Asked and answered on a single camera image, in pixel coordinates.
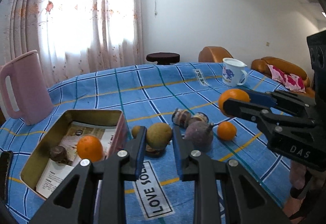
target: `booklet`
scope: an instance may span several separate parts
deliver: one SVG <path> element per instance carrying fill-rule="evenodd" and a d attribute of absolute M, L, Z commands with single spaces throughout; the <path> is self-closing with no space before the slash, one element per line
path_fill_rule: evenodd
<path fill-rule="evenodd" d="M 106 155 L 109 152 L 112 141 L 115 136 L 116 127 L 96 126 L 80 122 L 72 122 L 66 135 L 62 138 L 60 146 L 67 150 L 68 163 L 63 164 L 48 160 L 39 182 L 36 185 L 36 191 L 48 198 L 72 169 L 81 161 L 77 154 L 78 141 L 86 136 L 97 137 L 103 146 L 103 152 Z"/>

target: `pitcher handle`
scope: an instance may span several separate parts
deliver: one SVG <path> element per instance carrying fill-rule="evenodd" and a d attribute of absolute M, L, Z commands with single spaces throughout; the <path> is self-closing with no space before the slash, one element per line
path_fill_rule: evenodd
<path fill-rule="evenodd" d="M 238 85 L 244 85 L 248 79 L 248 74 L 245 70 L 241 70 L 242 73 L 244 74 L 244 80 L 241 83 L 238 83 Z"/>
<path fill-rule="evenodd" d="M 4 102 L 4 106 L 7 109 L 7 113 L 10 117 L 12 117 L 13 119 L 18 119 L 20 117 L 22 117 L 22 112 L 20 110 L 15 111 L 12 107 L 12 104 L 10 102 L 9 99 L 9 94 L 8 94 L 8 90 L 7 90 L 7 86 L 6 86 L 6 77 L 9 76 L 10 77 L 10 81 L 13 77 L 12 75 L 12 69 L 13 69 L 13 64 L 7 64 L 5 66 L 2 67 L 1 71 L 0 71 L 0 92 L 1 95 L 3 97 L 3 102 Z"/>

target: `brown leather armchair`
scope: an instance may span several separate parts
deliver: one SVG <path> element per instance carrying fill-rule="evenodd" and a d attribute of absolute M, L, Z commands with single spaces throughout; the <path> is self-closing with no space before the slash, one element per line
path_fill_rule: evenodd
<path fill-rule="evenodd" d="M 272 74 L 267 66 L 268 64 L 276 66 L 277 68 L 279 68 L 281 71 L 283 71 L 286 74 L 292 73 L 297 76 L 300 76 L 302 78 L 302 80 L 304 81 L 306 95 L 310 96 L 310 97 L 315 97 L 315 91 L 310 88 L 310 80 L 307 76 L 307 73 L 302 68 L 300 68 L 298 65 L 295 65 L 286 60 L 275 58 L 275 57 L 264 57 L 261 59 L 254 60 L 251 64 L 251 68 L 253 70 L 256 70 L 257 72 L 260 72 L 263 75 L 271 78 Z"/>
<path fill-rule="evenodd" d="M 223 47 L 204 47 L 199 53 L 198 62 L 223 62 L 224 58 L 233 58 Z"/>

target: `sheer curtain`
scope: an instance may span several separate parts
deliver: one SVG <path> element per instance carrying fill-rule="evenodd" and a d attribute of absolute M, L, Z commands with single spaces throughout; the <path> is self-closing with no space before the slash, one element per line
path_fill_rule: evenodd
<path fill-rule="evenodd" d="M 144 62 L 140 0 L 2 0 L 5 62 L 38 50 L 47 85 Z"/>

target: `white mug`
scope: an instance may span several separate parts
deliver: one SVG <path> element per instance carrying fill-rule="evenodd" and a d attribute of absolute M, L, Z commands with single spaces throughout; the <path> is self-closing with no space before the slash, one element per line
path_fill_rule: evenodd
<path fill-rule="evenodd" d="M 237 85 L 244 85 L 247 81 L 248 74 L 244 70 L 245 65 L 242 61 L 237 59 L 231 58 L 224 58 L 223 59 L 223 83 L 227 86 L 237 86 Z"/>

